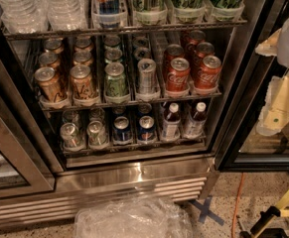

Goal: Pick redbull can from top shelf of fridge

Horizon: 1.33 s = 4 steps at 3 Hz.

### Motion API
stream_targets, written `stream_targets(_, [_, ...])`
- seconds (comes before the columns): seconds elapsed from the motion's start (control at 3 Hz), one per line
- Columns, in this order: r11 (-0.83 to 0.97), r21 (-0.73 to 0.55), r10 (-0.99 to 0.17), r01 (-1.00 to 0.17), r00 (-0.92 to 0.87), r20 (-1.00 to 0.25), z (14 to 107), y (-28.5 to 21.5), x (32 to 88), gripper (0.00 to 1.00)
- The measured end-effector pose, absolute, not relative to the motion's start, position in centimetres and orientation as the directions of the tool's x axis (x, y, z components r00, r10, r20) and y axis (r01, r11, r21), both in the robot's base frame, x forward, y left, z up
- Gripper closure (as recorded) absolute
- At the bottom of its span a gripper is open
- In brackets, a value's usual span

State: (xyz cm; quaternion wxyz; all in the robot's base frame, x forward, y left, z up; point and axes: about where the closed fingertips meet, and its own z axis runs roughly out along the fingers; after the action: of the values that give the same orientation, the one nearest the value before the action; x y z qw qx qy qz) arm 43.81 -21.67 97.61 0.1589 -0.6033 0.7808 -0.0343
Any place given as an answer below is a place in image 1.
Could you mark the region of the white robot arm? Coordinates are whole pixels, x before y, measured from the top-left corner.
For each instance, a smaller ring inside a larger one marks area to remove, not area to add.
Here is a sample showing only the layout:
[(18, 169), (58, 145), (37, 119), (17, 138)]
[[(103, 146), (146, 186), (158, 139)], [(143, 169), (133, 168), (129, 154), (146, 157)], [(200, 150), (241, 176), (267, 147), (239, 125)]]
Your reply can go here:
[(282, 76), (273, 76), (266, 92), (256, 131), (262, 136), (279, 133), (289, 124), (289, 18), (283, 26), (255, 48), (258, 55), (276, 57), (288, 71)]

